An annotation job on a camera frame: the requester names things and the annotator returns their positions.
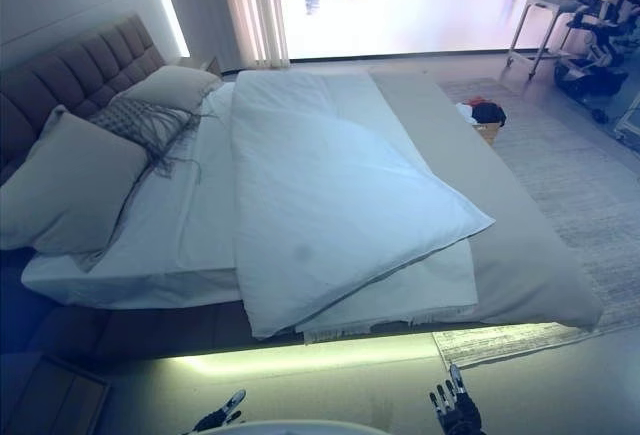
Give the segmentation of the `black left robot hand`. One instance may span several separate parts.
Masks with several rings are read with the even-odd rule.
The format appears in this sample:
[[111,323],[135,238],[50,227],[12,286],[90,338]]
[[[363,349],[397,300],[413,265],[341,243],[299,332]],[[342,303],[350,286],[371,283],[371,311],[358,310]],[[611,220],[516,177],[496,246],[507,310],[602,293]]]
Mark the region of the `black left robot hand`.
[[190,431],[190,434],[199,434],[207,430],[228,425],[237,420],[242,414],[238,407],[244,401],[245,397],[245,389],[235,392],[220,408],[207,414],[198,421]]

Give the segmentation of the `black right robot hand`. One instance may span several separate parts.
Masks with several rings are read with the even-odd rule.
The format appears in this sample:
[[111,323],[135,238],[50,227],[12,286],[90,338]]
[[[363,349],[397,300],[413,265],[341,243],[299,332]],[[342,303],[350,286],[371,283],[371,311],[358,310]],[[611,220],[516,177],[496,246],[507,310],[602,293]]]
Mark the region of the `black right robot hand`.
[[480,411],[472,400],[459,367],[449,365],[449,377],[429,393],[436,419],[445,435],[484,435]]

